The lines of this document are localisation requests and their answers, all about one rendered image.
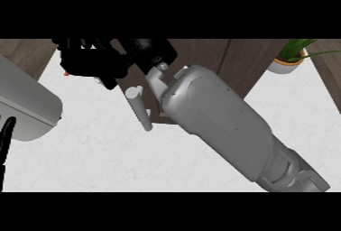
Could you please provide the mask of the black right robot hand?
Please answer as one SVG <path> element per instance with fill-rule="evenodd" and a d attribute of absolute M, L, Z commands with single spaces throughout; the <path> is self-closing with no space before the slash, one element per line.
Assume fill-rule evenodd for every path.
<path fill-rule="evenodd" d="M 160 63 L 171 65 L 177 51 L 166 39 L 118 38 L 125 53 L 112 47 L 109 39 L 53 39 L 60 51 L 60 66 L 73 76 L 93 77 L 106 89 L 116 87 L 116 79 L 128 75 L 128 69 L 137 65 L 143 74 Z"/>

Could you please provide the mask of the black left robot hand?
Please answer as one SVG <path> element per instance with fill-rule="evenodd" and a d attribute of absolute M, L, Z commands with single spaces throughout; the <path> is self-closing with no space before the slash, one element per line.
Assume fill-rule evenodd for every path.
<path fill-rule="evenodd" d="M 0 131 L 0 180 L 4 180 L 7 150 L 10 146 L 10 139 L 11 139 L 14 125 L 16 125 L 16 117 L 11 116 L 5 120 Z"/>

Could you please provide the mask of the dark wooden cabinet panel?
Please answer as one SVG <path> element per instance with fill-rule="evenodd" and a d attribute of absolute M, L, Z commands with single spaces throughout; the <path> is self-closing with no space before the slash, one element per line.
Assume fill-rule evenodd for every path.
<path fill-rule="evenodd" d="M 307 53 L 321 51 L 333 53 L 315 55 L 310 59 L 341 115 L 341 39 L 317 39 L 307 46 Z"/>
<path fill-rule="evenodd" d="M 0 54 L 38 80 L 57 45 L 51 39 L 0 39 Z"/>

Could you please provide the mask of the green plant in white pot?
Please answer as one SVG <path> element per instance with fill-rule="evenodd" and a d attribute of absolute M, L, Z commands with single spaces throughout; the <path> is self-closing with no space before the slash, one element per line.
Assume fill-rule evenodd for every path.
<path fill-rule="evenodd" d="M 289 74 L 296 69 L 305 58 L 326 53 L 333 53 L 333 51 L 320 51 L 305 54 L 307 46 L 315 41 L 315 39 L 289 39 L 279 51 L 279 55 L 267 67 L 267 70 L 274 74 Z"/>

